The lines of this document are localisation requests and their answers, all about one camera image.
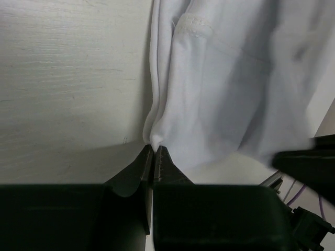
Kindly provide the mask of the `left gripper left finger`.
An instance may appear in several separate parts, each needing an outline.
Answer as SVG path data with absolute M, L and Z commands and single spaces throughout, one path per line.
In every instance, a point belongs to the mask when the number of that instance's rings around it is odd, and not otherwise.
M 145 250 L 153 149 L 102 184 L 1 185 L 1 250 Z

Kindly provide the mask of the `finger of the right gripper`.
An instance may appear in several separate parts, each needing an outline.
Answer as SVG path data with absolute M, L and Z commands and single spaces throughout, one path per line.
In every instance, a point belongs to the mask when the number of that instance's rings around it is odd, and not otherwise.
M 313 138 L 309 150 L 279 152 L 272 166 L 306 185 L 334 205 L 334 135 Z

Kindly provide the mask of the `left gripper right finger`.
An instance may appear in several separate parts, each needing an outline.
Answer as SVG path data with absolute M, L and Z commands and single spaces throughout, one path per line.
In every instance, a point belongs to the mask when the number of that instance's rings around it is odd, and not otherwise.
M 196 185 L 159 147 L 153 183 L 155 250 L 295 250 L 276 192 L 260 185 Z

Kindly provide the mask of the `white skirt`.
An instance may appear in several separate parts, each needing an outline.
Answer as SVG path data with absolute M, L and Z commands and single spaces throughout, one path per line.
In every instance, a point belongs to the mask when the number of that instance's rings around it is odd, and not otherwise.
M 333 30 L 334 1 L 155 1 L 144 141 L 181 170 L 311 148 L 306 109 Z

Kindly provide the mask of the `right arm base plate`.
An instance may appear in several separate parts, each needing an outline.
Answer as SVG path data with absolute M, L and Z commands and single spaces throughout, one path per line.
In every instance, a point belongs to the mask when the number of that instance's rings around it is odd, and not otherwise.
M 289 219 L 299 250 L 325 250 L 320 244 L 328 233 L 334 234 L 330 223 L 301 207 L 293 209 Z

